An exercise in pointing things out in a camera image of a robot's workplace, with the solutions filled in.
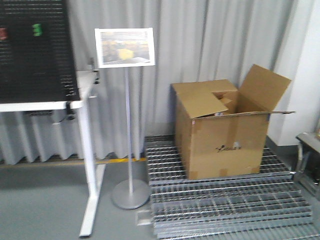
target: sign stand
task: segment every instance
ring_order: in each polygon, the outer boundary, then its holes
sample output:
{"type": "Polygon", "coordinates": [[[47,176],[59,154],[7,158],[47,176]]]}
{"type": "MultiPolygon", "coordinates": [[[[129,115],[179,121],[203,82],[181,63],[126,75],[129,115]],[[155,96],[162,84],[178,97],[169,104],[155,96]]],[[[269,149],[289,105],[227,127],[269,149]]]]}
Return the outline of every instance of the sign stand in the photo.
{"type": "Polygon", "coordinates": [[[128,150],[128,180],[120,182],[112,191],[113,203],[125,210],[144,205],[150,195],[149,186],[133,179],[129,68],[155,65],[152,28],[95,29],[96,50],[100,68],[123,68],[128,150]]]}
{"type": "Polygon", "coordinates": [[[124,69],[124,75],[129,179],[122,181],[115,186],[115,188],[112,191],[112,201],[117,207],[121,209],[137,209],[148,201],[150,189],[144,181],[133,179],[128,67],[124,69]]]}

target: cardboard box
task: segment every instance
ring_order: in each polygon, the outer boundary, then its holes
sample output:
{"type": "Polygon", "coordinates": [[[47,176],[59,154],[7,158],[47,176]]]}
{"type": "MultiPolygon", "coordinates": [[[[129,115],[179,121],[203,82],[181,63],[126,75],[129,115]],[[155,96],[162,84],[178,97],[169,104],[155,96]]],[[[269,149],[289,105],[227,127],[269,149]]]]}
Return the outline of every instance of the cardboard box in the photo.
{"type": "Polygon", "coordinates": [[[258,173],[270,114],[291,81],[253,65],[240,89],[228,80],[172,84],[175,143],[189,179],[258,173]]]}

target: white table frame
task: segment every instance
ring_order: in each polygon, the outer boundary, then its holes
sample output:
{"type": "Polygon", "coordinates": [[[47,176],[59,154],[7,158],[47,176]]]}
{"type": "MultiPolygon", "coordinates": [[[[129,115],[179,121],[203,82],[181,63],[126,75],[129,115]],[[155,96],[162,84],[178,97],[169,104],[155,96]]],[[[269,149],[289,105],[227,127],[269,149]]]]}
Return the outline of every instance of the white table frame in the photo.
{"type": "MultiPolygon", "coordinates": [[[[86,205],[79,237],[89,237],[92,234],[93,224],[97,212],[100,189],[103,182],[106,165],[99,164],[96,168],[94,157],[90,121],[88,111],[88,99],[92,86],[96,78],[96,73],[91,71],[77,72],[80,100],[71,102],[71,109],[78,109],[78,122],[81,133],[81,143],[84,154],[84,166],[86,181],[88,184],[89,198],[86,205]]],[[[66,108],[66,101],[47,102],[22,102],[22,103],[2,103],[0,113],[40,111],[40,110],[63,110],[66,108]]]]}

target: black pegboard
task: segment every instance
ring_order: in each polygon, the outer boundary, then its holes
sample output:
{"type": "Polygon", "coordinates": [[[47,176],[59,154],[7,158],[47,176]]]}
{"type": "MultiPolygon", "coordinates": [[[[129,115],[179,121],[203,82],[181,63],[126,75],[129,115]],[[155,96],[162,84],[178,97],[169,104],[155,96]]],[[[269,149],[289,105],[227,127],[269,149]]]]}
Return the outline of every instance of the black pegboard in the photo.
{"type": "Polygon", "coordinates": [[[65,0],[0,0],[0,28],[0,103],[80,99],[65,0]]]}

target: floor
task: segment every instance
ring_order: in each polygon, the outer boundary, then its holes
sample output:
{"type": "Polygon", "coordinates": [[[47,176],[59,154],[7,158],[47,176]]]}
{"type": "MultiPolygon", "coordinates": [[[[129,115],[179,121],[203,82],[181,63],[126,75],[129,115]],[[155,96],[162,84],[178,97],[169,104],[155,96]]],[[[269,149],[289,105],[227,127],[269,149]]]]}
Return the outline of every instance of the floor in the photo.
{"type": "MultiPolygon", "coordinates": [[[[134,178],[146,181],[146,163],[133,163],[134,178]]],[[[1,240],[77,240],[88,200],[83,165],[31,164],[0,167],[1,240]]],[[[127,179],[126,163],[106,166],[91,240],[155,240],[151,225],[137,226],[137,211],[111,201],[114,186],[127,179]]],[[[320,203],[301,187],[320,229],[320,203]]]]}

